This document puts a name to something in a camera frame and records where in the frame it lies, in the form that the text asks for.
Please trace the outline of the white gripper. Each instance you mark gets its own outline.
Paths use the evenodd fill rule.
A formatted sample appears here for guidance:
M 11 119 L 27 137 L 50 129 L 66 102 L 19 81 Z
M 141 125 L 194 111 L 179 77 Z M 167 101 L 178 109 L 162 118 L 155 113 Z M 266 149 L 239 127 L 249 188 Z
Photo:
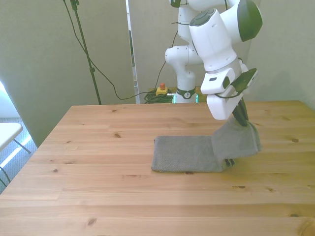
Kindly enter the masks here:
M 242 98 L 244 94 L 240 93 L 236 96 L 237 94 L 235 88 L 229 86 L 224 92 L 219 93 L 219 96 L 223 98 L 217 97 L 215 94 L 207 95 L 207 105 L 214 119 L 227 120 L 233 113 L 234 118 L 240 125 L 248 125 L 249 117 Z

